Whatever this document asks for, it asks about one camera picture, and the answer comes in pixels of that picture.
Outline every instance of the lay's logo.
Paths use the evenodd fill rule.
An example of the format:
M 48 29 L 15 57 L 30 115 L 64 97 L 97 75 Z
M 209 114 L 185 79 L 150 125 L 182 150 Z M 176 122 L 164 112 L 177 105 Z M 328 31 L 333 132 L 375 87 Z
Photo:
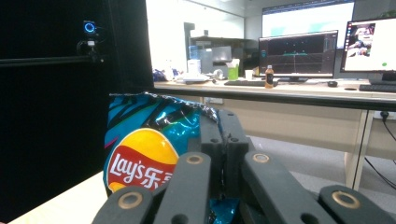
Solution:
M 113 192 L 126 186 L 154 190 L 172 177 L 178 155 L 160 132 L 144 128 L 128 134 L 109 155 L 106 185 Z

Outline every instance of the desk leg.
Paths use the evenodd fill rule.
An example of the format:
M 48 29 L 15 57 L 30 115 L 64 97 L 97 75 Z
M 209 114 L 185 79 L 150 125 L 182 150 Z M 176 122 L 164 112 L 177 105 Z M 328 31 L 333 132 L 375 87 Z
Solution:
M 358 137 L 353 152 L 346 152 L 344 163 L 346 168 L 346 186 L 354 190 L 359 189 L 361 182 L 361 170 L 364 164 L 370 130 L 373 123 L 374 111 L 362 110 L 361 122 L 358 129 Z

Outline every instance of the desk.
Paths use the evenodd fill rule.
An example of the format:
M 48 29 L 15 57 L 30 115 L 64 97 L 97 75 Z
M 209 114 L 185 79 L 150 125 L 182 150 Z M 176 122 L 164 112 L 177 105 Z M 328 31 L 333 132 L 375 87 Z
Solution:
M 346 186 L 353 189 L 359 188 L 365 155 L 396 160 L 393 139 L 385 140 L 381 121 L 373 119 L 375 110 L 396 111 L 396 94 L 357 91 L 368 80 L 338 80 L 336 88 L 281 83 L 273 89 L 223 82 L 157 82 L 152 91 L 203 103 L 203 97 L 224 98 L 223 105 L 211 106 L 233 111 L 246 134 L 343 151 Z
M 106 200 L 103 172 L 100 172 L 9 224 L 92 223 Z

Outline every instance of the computer mouse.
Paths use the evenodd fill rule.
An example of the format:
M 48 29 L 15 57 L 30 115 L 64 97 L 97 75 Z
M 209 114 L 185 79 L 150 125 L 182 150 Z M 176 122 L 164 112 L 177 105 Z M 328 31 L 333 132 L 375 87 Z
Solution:
M 337 87 L 337 85 L 338 85 L 338 82 L 336 82 L 336 81 L 328 81 L 327 82 L 328 87 Z

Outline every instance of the image on screen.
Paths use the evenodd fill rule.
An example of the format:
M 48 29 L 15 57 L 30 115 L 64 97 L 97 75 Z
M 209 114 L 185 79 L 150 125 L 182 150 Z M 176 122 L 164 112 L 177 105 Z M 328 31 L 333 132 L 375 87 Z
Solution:
M 332 77 L 337 31 L 259 38 L 260 72 L 268 65 L 276 77 Z
M 396 18 L 349 21 L 341 72 L 395 73 Z
M 354 0 L 319 0 L 262 9 L 262 36 L 338 31 L 337 48 L 344 46 L 346 23 Z

